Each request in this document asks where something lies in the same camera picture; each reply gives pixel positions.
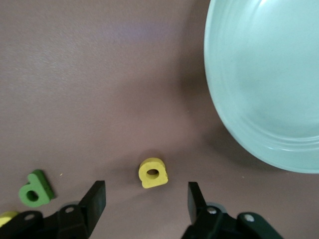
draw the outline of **screw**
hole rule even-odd
[[[74,207],[69,207],[69,208],[65,209],[66,213],[71,213],[73,211],[74,211]]]
[[[31,219],[33,219],[33,218],[34,218],[34,214],[28,214],[28,215],[26,215],[26,216],[24,217],[24,219],[25,219],[26,221],[31,220]]]
[[[250,214],[245,214],[245,215],[244,215],[244,218],[245,218],[246,221],[248,221],[248,222],[254,222],[254,221],[255,221],[254,217],[253,217],[252,215],[250,215]]]
[[[207,211],[208,211],[210,214],[216,214],[216,213],[217,213],[216,209],[213,208],[213,207],[207,208]]]

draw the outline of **brown table surface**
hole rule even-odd
[[[227,132],[203,63],[208,0],[0,1],[0,213],[42,169],[49,216],[105,180],[92,239],[177,239],[187,183],[235,217],[261,214],[288,239],[319,235],[319,175],[269,166]],[[160,157],[169,182],[143,189]]]

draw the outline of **plate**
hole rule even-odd
[[[233,137],[275,167],[319,173],[319,1],[212,0],[204,60]]]

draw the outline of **ceramic plate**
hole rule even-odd
[[[212,0],[204,56],[233,137],[273,166],[319,173],[319,1]]]

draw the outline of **yellow foam piece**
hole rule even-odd
[[[9,222],[12,218],[14,218],[19,213],[17,212],[5,212],[0,215],[0,227]]]
[[[165,164],[159,158],[148,158],[140,164],[139,178],[143,188],[152,188],[168,182]]]

